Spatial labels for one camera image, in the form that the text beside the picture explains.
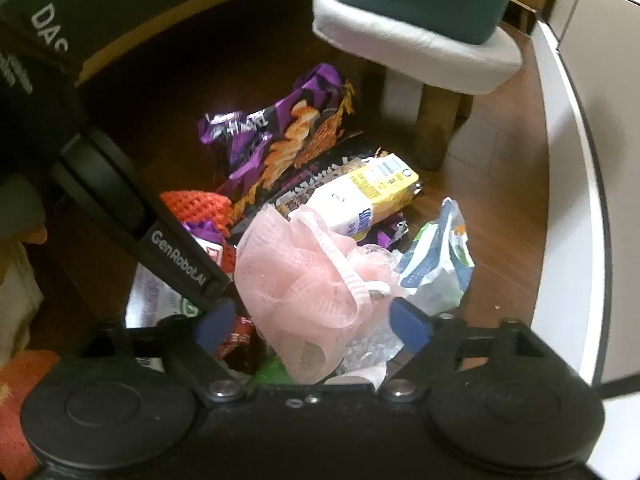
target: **wooden floor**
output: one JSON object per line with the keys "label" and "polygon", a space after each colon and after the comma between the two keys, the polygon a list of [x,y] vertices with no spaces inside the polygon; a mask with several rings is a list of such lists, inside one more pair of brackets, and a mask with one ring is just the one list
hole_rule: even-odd
{"label": "wooden floor", "polygon": [[[196,134],[205,111],[263,108],[322,61],[338,59],[346,73],[357,67],[312,34],[311,19],[311,0],[223,4],[107,67],[81,88],[83,101],[152,190],[213,189],[215,163]],[[523,68],[476,98],[442,170],[420,173],[424,193],[404,210],[414,234],[437,216],[444,197],[460,204],[476,262],[460,313],[481,326],[501,317],[530,322],[545,244],[540,82],[529,39],[506,28],[522,50]],[[371,134],[412,160],[409,139],[394,131]],[[47,246],[31,251],[47,298],[33,325],[33,346],[64,351],[95,319],[123,314],[135,262],[76,206],[50,212],[48,226]]]}

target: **trash pile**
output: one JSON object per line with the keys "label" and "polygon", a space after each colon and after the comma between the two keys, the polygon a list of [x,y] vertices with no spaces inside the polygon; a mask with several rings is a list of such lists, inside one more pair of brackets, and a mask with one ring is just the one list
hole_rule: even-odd
{"label": "trash pile", "polygon": [[[233,279],[220,301],[233,302],[236,322],[210,353],[248,387],[377,388],[404,345],[390,322],[392,301],[406,298],[436,315],[459,306],[470,283],[465,223],[450,198],[409,250],[398,251],[409,231],[402,208],[422,183],[400,156],[346,126],[353,102],[350,83],[320,64],[271,107],[205,114],[199,138],[224,153],[224,183],[216,192],[161,195]],[[173,314],[199,312],[138,266],[127,327]],[[200,330],[196,340],[209,351],[205,339]]]}

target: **stool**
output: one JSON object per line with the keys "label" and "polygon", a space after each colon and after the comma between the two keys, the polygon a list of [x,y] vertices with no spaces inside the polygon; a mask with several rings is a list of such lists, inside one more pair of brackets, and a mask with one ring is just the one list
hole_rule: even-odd
{"label": "stool", "polygon": [[442,165],[453,133],[471,113],[473,95],[492,92],[522,65],[518,46],[500,27],[475,45],[338,0],[314,0],[313,10],[316,36],[422,83],[415,149],[425,170]]}

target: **white cushion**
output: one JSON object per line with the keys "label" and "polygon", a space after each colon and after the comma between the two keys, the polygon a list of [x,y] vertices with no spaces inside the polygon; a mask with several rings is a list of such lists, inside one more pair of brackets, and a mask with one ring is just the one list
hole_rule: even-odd
{"label": "white cushion", "polygon": [[522,65],[518,46],[500,27],[474,45],[338,0],[314,0],[313,30],[335,48],[464,94],[492,92]]}

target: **black circular cover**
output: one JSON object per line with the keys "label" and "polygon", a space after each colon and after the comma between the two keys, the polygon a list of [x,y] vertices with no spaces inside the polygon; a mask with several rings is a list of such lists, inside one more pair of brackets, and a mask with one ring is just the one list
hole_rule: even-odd
{"label": "black circular cover", "polygon": [[42,458],[66,466],[114,470],[145,462],[189,429],[188,388],[133,358],[62,362],[29,394],[20,415]]}
{"label": "black circular cover", "polygon": [[455,448],[508,470],[571,464],[593,447],[603,420],[602,405],[579,380],[553,386],[500,380],[486,367],[436,384],[427,416]]}

